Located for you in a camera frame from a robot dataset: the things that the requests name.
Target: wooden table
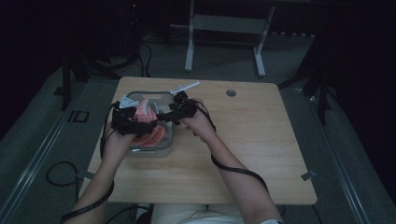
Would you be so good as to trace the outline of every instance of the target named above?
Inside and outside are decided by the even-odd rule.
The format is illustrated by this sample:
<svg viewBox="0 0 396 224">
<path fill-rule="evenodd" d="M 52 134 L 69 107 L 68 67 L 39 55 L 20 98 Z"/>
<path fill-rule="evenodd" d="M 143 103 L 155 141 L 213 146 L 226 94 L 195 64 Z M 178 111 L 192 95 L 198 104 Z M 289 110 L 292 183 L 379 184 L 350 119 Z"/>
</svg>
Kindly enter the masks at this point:
<svg viewBox="0 0 396 224">
<path fill-rule="evenodd" d="M 170 91 L 188 79 L 124 77 L 112 102 L 131 91 Z M 234 97 L 227 90 L 236 91 Z M 277 86 L 267 83 L 201 81 L 186 91 L 201 98 L 219 136 L 249 170 L 261 175 L 276 204 L 313 204 L 317 196 L 307 173 Z M 109 200 L 125 203 L 233 203 L 207 146 L 181 124 L 164 158 L 126 158 Z M 88 171 L 101 162 L 99 141 Z M 82 191 L 89 181 L 84 181 Z"/>
</svg>

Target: white tool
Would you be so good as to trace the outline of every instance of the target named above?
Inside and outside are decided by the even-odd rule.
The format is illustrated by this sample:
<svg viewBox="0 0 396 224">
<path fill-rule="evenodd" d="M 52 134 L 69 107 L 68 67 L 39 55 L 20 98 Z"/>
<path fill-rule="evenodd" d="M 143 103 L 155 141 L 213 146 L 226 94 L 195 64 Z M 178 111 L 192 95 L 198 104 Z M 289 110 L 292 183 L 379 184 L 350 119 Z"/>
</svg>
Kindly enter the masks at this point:
<svg viewBox="0 0 396 224">
<path fill-rule="evenodd" d="M 188 85 L 178 85 L 178 87 L 177 87 L 177 89 L 175 89 L 175 90 L 173 90 L 173 91 L 169 91 L 172 95 L 173 94 L 175 94 L 175 93 L 178 93 L 178 92 L 180 92 L 180 91 L 184 91 L 184 90 L 187 90 L 187 89 L 189 89 L 189 88 L 191 88 L 191 87 L 194 87 L 194 86 L 197 86 L 197 85 L 199 85 L 199 84 L 201 84 L 201 82 L 200 81 L 196 81 L 196 82 L 194 82 L 194 83 L 191 83 L 191 84 L 188 84 Z"/>
</svg>

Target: wire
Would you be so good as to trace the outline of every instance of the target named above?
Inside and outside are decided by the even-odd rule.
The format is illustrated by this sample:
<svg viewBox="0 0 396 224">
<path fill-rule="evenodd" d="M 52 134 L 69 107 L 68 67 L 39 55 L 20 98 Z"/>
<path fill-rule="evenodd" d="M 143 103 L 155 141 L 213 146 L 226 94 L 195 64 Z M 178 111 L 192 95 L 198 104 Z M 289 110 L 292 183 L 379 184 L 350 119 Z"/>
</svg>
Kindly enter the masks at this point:
<svg viewBox="0 0 396 224">
<path fill-rule="evenodd" d="M 187 33 L 189 31 L 189 28 L 183 29 L 182 31 L 178 31 L 172 35 L 169 35 L 169 38 L 173 38 L 176 37 L 178 35 L 183 35 L 185 33 Z M 143 37 L 142 39 L 151 43 L 162 43 L 165 42 L 166 40 L 163 39 L 162 37 L 158 36 L 156 37 L 156 35 L 158 35 L 157 33 L 151 33 L 149 35 L 146 35 L 145 37 Z"/>
<path fill-rule="evenodd" d="M 108 136 L 106 136 L 106 130 L 107 130 L 107 124 L 108 124 L 108 116 L 110 115 L 110 111 L 113 107 L 118 107 L 120 105 L 120 102 L 116 102 L 114 104 L 111 104 L 111 106 L 107 109 L 107 112 L 105 114 L 105 123 L 103 125 L 103 131 L 102 131 L 102 137 L 101 137 L 101 142 L 100 142 L 100 158 L 103 158 L 103 154 L 105 151 L 105 143 L 108 140 L 108 138 L 127 120 L 126 116 L 123 117 L 122 121 L 120 124 L 115 128 Z"/>
<path fill-rule="evenodd" d="M 193 100 L 193 99 L 186 99 L 186 98 L 181 98 L 181 99 L 184 100 L 185 102 L 188 102 L 191 105 L 195 105 L 196 108 L 199 109 L 206 116 L 206 118 L 209 120 L 210 124 L 212 125 L 213 129 L 216 130 L 216 126 L 214 125 L 212 119 L 210 118 L 209 111 L 207 110 L 206 106 L 204 106 L 204 104 L 202 104 L 199 101 Z M 213 164 L 215 164 L 221 170 L 225 170 L 225 171 L 229 171 L 229 172 L 235 172 L 235 173 L 244 174 L 244 175 L 250 175 L 250 176 L 255 177 L 256 179 L 258 179 L 260 181 L 260 183 L 262 183 L 262 185 L 264 186 L 264 188 L 268 192 L 268 187 L 265 184 L 265 181 L 258 174 L 254 173 L 252 171 L 246 170 L 246 169 L 225 166 L 225 165 L 219 163 L 212 154 L 210 155 L 210 158 L 212 159 Z"/>
<path fill-rule="evenodd" d="M 149 63 L 151 61 L 151 54 L 152 54 L 152 50 L 151 47 L 147 44 L 145 44 L 143 41 L 140 42 L 143 46 L 145 46 L 148 49 L 149 55 L 148 55 L 148 61 L 146 63 L 146 66 L 143 64 L 143 60 L 139 54 L 139 61 L 142 64 L 142 77 L 144 76 L 145 72 L 146 72 L 146 77 L 151 77 L 151 75 L 149 74 Z"/>
<path fill-rule="evenodd" d="M 74 170 L 74 175 L 75 175 L 75 180 L 74 180 L 74 181 L 68 182 L 68 183 L 61 183 L 61 184 L 59 184 L 59 183 L 53 182 L 53 181 L 50 179 L 50 172 L 52 171 L 52 169 L 54 169 L 56 166 L 61 165 L 61 164 L 68 164 L 68 165 L 70 165 L 70 166 L 73 168 L 73 170 Z M 76 167 L 75 164 L 73 164 L 73 163 L 70 162 L 70 161 L 58 161 L 58 162 L 56 162 L 55 164 L 53 164 L 53 165 L 48 169 L 48 171 L 46 172 L 46 179 L 47 179 L 47 181 L 48 181 L 51 185 L 56 186 L 56 187 L 66 187 L 66 186 L 71 186 L 71 185 L 74 184 L 74 185 L 76 186 L 75 200 L 76 200 L 76 202 L 77 202 L 77 201 L 78 201 L 78 184 L 79 184 L 79 178 L 78 178 L 77 174 L 78 174 L 78 170 L 77 170 L 77 167 Z"/>
<path fill-rule="evenodd" d="M 120 73 L 125 72 L 126 70 L 130 69 L 131 67 L 134 66 L 134 63 L 128 65 L 127 67 L 125 67 L 124 69 L 120 70 L 120 71 L 116 71 L 116 73 L 120 76 Z"/>
<path fill-rule="evenodd" d="M 90 204 L 88 206 L 85 206 L 83 208 L 80 208 L 80 209 L 78 209 L 76 211 L 70 212 L 70 213 L 62 216 L 61 217 L 61 223 L 64 223 L 67 219 L 70 219 L 72 217 L 77 217 L 77 216 L 80 216 L 80 215 L 82 215 L 84 213 L 87 213 L 87 212 L 91 211 L 92 209 L 96 208 L 97 206 L 99 206 L 100 204 L 104 203 L 108 199 L 108 197 L 110 197 L 111 193 L 113 192 L 113 189 L 114 189 L 114 181 L 111 184 L 110 189 L 107 191 L 107 193 L 101 199 L 99 199 L 95 203 L 92 203 L 92 204 Z"/>
<path fill-rule="evenodd" d="M 319 215 L 319 213 L 318 213 L 318 210 L 317 210 L 317 208 L 312 204 L 311 205 L 311 207 L 314 209 L 314 212 L 315 212 L 315 214 L 317 215 L 317 217 L 318 217 L 318 221 L 319 221 L 319 223 L 320 224 L 322 224 L 323 223 L 323 221 L 322 221 L 322 219 L 320 218 L 320 215 Z"/>
<path fill-rule="evenodd" d="M 139 56 L 138 56 L 138 59 L 139 59 L 139 62 L 140 62 L 140 64 L 141 64 L 141 70 L 142 70 L 142 77 L 144 77 L 145 76 L 145 65 L 143 65 L 143 60 L 142 60 L 142 57 L 140 56 L 140 54 L 139 54 Z"/>
</svg>

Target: clear plastic box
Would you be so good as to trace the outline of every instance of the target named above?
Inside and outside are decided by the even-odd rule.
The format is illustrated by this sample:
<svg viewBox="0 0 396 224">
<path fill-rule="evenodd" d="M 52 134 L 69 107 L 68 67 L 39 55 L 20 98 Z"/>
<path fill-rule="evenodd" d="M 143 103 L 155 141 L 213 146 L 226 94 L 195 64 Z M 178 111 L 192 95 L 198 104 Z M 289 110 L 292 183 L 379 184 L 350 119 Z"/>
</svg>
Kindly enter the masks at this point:
<svg viewBox="0 0 396 224">
<path fill-rule="evenodd" d="M 149 99 L 149 106 L 156 114 L 170 112 L 169 105 L 173 103 L 173 95 L 168 91 L 132 91 L 126 96 L 139 103 L 143 99 Z M 166 157 L 169 155 L 173 142 L 174 124 L 160 121 L 159 125 L 164 127 L 166 137 L 155 147 L 131 145 L 129 157 Z"/>
</svg>

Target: metal stand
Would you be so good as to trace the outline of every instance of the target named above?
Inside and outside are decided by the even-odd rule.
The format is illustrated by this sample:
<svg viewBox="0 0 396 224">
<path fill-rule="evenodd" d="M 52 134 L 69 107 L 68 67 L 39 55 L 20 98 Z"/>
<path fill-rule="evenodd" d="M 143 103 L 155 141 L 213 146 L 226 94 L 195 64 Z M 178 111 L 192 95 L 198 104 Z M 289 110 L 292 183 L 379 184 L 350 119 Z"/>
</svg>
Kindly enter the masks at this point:
<svg viewBox="0 0 396 224">
<path fill-rule="evenodd" d="M 261 36 L 259 45 L 253 48 L 253 53 L 256 61 L 258 75 L 260 77 L 264 77 L 265 69 L 261 55 L 262 46 L 264 45 L 265 38 L 267 37 L 268 29 L 270 27 L 274 12 L 275 7 L 270 7 L 266 20 L 194 14 L 194 0 L 191 0 L 189 45 L 187 47 L 186 65 L 184 70 L 186 72 L 190 72 L 192 70 L 192 60 L 194 53 L 194 30 L 235 32 L 256 34 Z"/>
<path fill-rule="evenodd" d="M 63 40 L 63 87 L 62 96 L 63 104 L 62 110 L 66 110 L 67 106 L 71 101 L 71 73 L 73 71 L 76 80 L 79 82 L 87 82 L 90 78 L 88 74 L 85 63 L 89 64 L 91 67 L 97 69 L 101 74 L 106 77 L 120 79 L 120 76 L 112 72 L 110 69 L 102 66 L 98 62 L 92 60 L 90 57 L 82 52 L 77 51 L 74 46 L 67 40 Z"/>
</svg>

